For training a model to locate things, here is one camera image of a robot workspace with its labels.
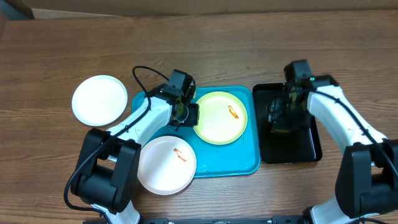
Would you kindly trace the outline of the yellow plate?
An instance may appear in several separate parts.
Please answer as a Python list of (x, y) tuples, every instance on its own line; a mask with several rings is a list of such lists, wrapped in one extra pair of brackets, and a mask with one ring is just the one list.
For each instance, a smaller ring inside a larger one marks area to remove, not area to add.
[(229, 144), (245, 131), (248, 112), (238, 97), (224, 91), (213, 91), (203, 95), (197, 105), (198, 124), (193, 129), (205, 142)]

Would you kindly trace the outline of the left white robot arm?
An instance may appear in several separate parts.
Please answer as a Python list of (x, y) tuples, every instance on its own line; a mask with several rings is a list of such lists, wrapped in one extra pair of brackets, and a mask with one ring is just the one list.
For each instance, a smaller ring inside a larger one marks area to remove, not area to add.
[(199, 106), (184, 96), (158, 93), (146, 98), (122, 123), (86, 134), (74, 173), (69, 178), (64, 201), (72, 193), (87, 203), (84, 209), (97, 212), (103, 223), (139, 223), (140, 214), (131, 202), (137, 182), (142, 146), (161, 128), (194, 127)]

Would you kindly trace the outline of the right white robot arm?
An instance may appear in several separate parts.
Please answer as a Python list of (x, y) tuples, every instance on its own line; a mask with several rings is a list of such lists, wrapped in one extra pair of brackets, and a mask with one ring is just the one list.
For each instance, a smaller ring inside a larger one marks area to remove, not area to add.
[(326, 127), (342, 151), (335, 195), (303, 214), (307, 223), (358, 223), (397, 210), (397, 141), (375, 130), (337, 85), (279, 93), (264, 121), (277, 142), (312, 117)]

